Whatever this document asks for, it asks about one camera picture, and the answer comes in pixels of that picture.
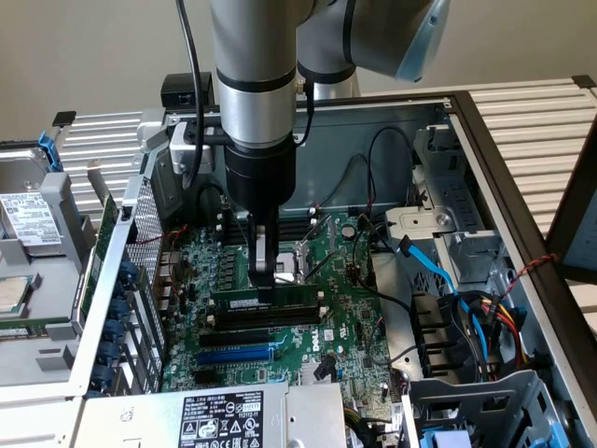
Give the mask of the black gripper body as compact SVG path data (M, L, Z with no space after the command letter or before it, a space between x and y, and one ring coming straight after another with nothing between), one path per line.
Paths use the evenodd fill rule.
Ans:
M295 190L296 154L292 137L270 147L251 148L239 144L226 147L229 196L254 219L269 219Z

